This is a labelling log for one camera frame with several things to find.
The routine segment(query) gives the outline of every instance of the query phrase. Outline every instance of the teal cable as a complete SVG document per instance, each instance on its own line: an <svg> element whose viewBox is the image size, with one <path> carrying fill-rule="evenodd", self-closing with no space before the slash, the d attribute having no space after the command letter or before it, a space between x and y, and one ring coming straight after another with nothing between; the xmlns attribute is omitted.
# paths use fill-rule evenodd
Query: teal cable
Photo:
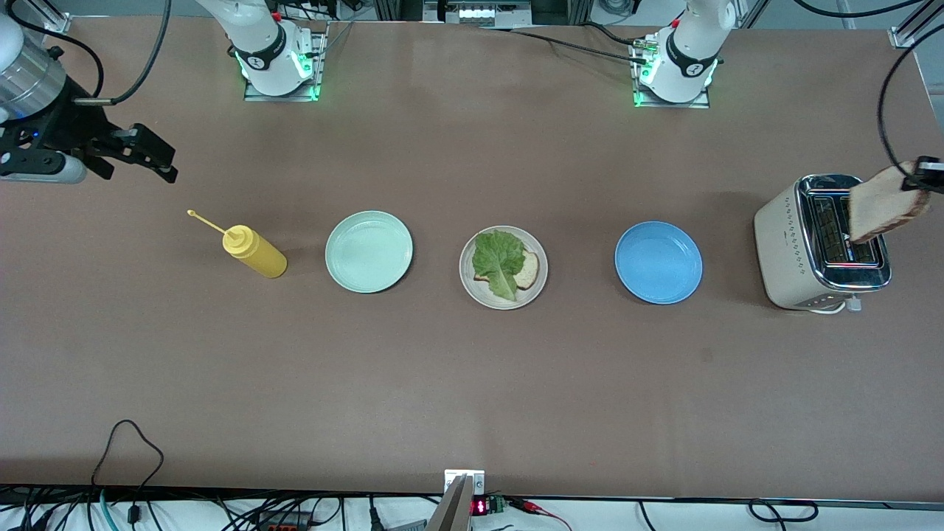
<svg viewBox="0 0 944 531"><path fill-rule="evenodd" d="M102 491L98 494L98 504L102 507L102 514L105 515L105 522L109 523L111 531L118 531L118 526L115 525L115 520L111 519L111 513L109 513L109 505L105 503L105 490L102 488Z"/></svg>

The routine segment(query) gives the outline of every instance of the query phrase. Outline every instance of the white plate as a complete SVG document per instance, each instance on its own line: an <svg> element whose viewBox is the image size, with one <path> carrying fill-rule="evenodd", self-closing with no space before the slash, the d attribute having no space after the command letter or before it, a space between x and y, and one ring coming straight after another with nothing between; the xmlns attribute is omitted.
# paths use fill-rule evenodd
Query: white plate
<svg viewBox="0 0 944 531"><path fill-rule="evenodd" d="M530 288L517 290L514 294L516 300L503 299L492 293L492 290L488 289L487 282L475 280L475 267L472 266L472 256L475 255L475 238L483 232L494 231L507 232L517 236L525 245L525 250L529 250L537 255L537 280L534 281L534 285ZM544 253L544 248L541 247L537 238L517 227L509 227L507 225L489 227L484 231L476 233L476 235L472 236L472 239L465 244L463 254L459 258L459 278L462 279L463 287L465 291L472 296L472 299L494 310L513 310L537 299L537 296L541 294L541 290L544 289L544 284L548 281L548 256Z"/></svg>

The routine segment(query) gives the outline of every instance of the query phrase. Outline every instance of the toaster control panel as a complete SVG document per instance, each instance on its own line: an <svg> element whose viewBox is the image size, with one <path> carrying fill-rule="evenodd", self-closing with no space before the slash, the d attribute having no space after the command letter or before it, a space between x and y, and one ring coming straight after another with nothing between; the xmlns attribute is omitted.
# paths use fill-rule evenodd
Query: toaster control panel
<svg viewBox="0 0 944 531"><path fill-rule="evenodd" d="M813 308L814 310L824 310L835 307L838 303L849 297L836 293L822 293L809 300L804 300L797 304L798 308Z"/></svg>

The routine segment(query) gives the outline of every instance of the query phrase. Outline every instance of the plate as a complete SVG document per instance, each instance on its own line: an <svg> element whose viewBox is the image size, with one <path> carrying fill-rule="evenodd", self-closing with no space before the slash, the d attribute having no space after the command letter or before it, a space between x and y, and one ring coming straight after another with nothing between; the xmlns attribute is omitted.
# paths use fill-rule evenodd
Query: plate
<svg viewBox="0 0 944 531"><path fill-rule="evenodd" d="M701 282L701 253L682 229L646 221L623 233L616 244L616 274L639 299L674 304Z"/></svg>
<svg viewBox="0 0 944 531"><path fill-rule="evenodd" d="M517 236L524 244L525 250L529 250L537 255L537 280L534 281L534 285L530 288L517 290L514 294L516 300L503 299L492 293L492 290L488 289L487 282L475 280L475 267L472 266L472 256L475 255L475 238L483 232L494 231L508 232ZM463 253L459 257L459 278L463 282L465 291L472 296L472 299L477 300L479 303L493 310L513 310L537 299L537 296L541 294L541 290L544 289L544 284L548 281L548 256L545 254L544 248L541 247L541 244L537 241L537 238L531 236L526 231L507 225L489 227L488 229L477 232L476 235L472 236L472 239L465 244Z"/></svg>
<svg viewBox="0 0 944 531"><path fill-rule="evenodd" d="M353 214L328 236L325 262L335 282L356 293L377 293L394 285L410 268L413 238L391 214Z"/></svg>

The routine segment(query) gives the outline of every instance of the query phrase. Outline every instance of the green plate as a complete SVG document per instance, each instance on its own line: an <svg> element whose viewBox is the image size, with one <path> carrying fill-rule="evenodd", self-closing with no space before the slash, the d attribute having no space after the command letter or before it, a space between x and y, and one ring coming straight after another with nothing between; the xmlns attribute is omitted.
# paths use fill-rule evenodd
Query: green plate
<svg viewBox="0 0 944 531"><path fill-rule="evenodd" d="M412 259L410 230L386 212L359 212L345 218L331 231L325 246L331 278L356 293L377 293L394 285Z"/></svg>

